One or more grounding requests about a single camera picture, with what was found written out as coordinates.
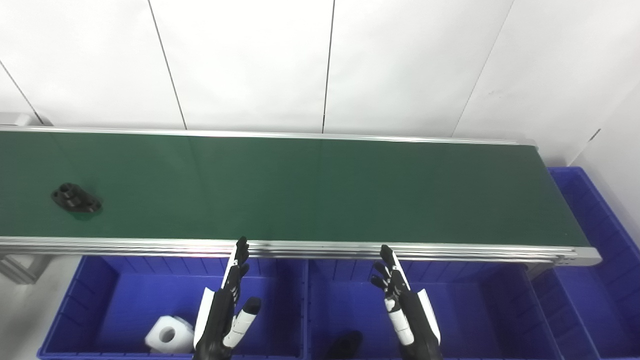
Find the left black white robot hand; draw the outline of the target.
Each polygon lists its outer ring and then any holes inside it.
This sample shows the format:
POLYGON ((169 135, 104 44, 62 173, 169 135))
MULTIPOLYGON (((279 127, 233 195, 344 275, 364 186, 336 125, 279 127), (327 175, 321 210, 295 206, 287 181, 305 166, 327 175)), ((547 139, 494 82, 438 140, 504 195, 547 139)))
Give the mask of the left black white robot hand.
POLYGON ((250 296, 236 310, 242 279, 250 268, 248 259, 248 240, 242 236, 231 250, 219 289, 204 289, 194 328, 194 360, 230 360, 258 316, 259 297, 250 296))

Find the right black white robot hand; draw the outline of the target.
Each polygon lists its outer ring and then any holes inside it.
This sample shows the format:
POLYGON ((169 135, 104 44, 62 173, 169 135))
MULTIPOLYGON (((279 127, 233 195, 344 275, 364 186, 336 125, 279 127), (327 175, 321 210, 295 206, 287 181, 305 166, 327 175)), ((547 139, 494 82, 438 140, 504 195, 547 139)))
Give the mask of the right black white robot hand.
POLYGON ((397 255, 382 244, 370 282, 384 293, 384 305, 403 360, 441 360, 441 331, 425 289, 412 291, 397 255))

